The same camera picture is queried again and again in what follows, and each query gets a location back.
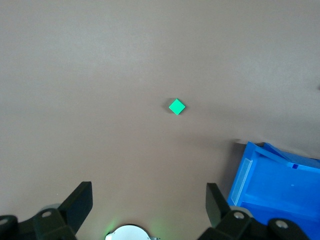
blue plastic bin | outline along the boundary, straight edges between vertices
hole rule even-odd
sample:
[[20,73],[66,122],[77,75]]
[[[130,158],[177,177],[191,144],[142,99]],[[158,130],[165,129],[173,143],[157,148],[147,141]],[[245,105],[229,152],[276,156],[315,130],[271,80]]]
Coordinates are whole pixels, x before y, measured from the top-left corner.
[[320,240],[320,160],[249,142],[227,202],[263,223],[284,218]]

white circular part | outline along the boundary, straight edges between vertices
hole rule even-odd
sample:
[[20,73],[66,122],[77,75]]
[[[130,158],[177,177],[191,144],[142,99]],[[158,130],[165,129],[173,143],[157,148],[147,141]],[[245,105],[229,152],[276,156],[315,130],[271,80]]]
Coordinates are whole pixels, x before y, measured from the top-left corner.
[[141,227],[124,225],[109,233],[105,240],[148,240],[149,235]]

floor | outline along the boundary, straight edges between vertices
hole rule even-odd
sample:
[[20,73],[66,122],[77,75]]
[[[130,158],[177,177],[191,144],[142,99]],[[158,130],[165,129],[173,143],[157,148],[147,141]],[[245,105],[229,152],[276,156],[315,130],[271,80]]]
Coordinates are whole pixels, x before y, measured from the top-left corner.
[[236,143],[320,158],[318,0],[6,1],[0,56],[0,215],[92,181],[79,240],[196,240]]

green block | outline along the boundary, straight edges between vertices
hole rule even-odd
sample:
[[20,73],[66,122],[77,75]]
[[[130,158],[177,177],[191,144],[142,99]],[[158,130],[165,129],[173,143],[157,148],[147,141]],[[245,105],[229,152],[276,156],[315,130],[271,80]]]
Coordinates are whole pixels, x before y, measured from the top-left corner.
[[175,115],[179,115],[185,107],[186,106],[178,98],[176,98],[169,106],[169,109],[174,112]]

bolt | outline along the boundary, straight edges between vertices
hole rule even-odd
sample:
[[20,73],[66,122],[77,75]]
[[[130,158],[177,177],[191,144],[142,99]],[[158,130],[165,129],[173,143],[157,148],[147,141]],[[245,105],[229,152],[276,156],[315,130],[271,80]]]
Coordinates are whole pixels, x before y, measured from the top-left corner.
[[236,219],[244,219],[245,218],[245,215],[243,215],[241,212],[239,211],[236,211],[233,216],[236,218]]
[[8,219],[7,218],[4,218],[2,220],[0,220],[0,225],[4,225],[8,222]]
[[42,213],[42,217],[43,218],[46,218],[46,217],[49,217],[51,215],[51,212],[50,211],[46,211],[46,212],[44,212],[44,213]]
[[281,229],[287,229],[289,227],[288,224],[286,224],[286,222],[282,220],[275,221],[275,224]]

